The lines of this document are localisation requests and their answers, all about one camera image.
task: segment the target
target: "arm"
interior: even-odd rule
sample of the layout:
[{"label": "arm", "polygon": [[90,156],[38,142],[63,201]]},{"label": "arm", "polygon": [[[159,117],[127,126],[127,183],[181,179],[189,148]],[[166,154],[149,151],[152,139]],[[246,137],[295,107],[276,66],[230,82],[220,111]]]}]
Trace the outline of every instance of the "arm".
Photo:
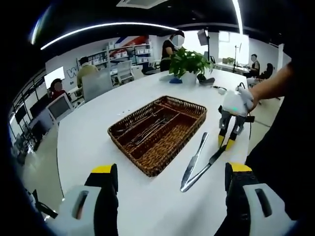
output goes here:
[{"label": "arm", "polygon": [[172,50],[171,47],[167,47],[167,48],[165,48],[165,49],[166,49],[167,54],[169,54],[169,55],[172,55],[172,54],[173,54],[173,50]]},{"label": "arm", "polygon": [[80,75],[80,73],[78,73],[77,75],[77,87],[78,88],[82,87],[82,76]]},{"label": "arm", "polygon": [[293,69],[287,64],[275,76],[264,80],[250,89],[254,99],[258,102],[261,99],[270,99],[284,96],[288,82],[293,76]]}]

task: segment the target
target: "woman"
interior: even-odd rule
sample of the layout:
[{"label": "woman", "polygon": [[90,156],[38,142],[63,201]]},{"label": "woman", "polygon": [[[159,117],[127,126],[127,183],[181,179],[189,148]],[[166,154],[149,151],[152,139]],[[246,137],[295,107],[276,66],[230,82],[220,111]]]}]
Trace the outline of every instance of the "woman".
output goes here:
[{"label": "woman", "polygon": [[171,65],[171,55],[177,51],[184,43],[185,35],[181,30],[176,31],[172,34],[168,40],[164,41],[162,46],[162,58],[160,63],[160,70],[169,70]]},{"label": "woman", "polygon": [[53,99],[53,101],[58,98],[60,95],[62,94],[67,94],[64,90],[63,90],[63,84],[61,79],[55,79],[49,88],[50,92],[51,92],[51,98]]}]

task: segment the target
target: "gray floor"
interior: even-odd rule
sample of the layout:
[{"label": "gray floor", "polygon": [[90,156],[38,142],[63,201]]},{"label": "gray floor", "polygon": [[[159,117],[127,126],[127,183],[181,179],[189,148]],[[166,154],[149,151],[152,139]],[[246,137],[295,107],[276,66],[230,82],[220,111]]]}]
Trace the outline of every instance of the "gray floor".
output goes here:
[{"label": "gray floor", "polygon": [[[279,105],[277,99],[264,100],[252,112],[258,122],[252,124],[249,152],[272,125]],[[63,199],[57,167],[57,136],[58,130],[54,127],[43,138],[37,152],[26,157],[22,173],[25,187],[31,192],[36,189],[39,200],[56,211]]]}]

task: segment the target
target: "knife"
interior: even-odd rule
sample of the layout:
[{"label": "knife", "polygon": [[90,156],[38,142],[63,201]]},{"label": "knife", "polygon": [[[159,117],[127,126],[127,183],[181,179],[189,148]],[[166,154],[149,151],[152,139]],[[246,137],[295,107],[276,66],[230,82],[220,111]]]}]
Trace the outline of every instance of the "knife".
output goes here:
[{"label": "knife", "polygon": [[211,156],[208,164],[194,177],[189,179],[184,186],[181,186],[181,191],[185,193],[189,190],[196,182],[200,179],[200,177],[213,165],[213,163],[221,156],[221,154],[225,151],[226,145],[219,148],[219,150]]},{"label": "knife", "polygon": [[184,176],[183,176],[183,179],[182,179],[182,184],[181,184],[181,188],[183,188],[186,183],[188,182],[192,172],[193,172],[193,169],[195,168],[195,165],[198,161],[198,158],[201,154],[201,151],[202,151],[202,148],[208,138],[209,134],[207,132],[204,132],[203,135],[202,135],[202,139],[201,139],[201,142],[200,142],[200,145],[199,145],[199,148],[195,154],[195,156],[193,156],[187,166],[187,169],[185,170],[185,173],[184,173]]}]

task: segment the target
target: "wicker basket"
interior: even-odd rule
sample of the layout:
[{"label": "wicker basket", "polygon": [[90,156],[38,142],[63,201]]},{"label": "wicker basket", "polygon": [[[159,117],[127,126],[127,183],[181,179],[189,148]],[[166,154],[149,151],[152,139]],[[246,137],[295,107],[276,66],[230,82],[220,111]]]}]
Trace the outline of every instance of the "wicker basket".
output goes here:
[{"label": "wicker basket", "polygon": [[163,96],[112,125],[108,134],[142,172],[154,177],[192,138],[206,114],[203,106]]}]

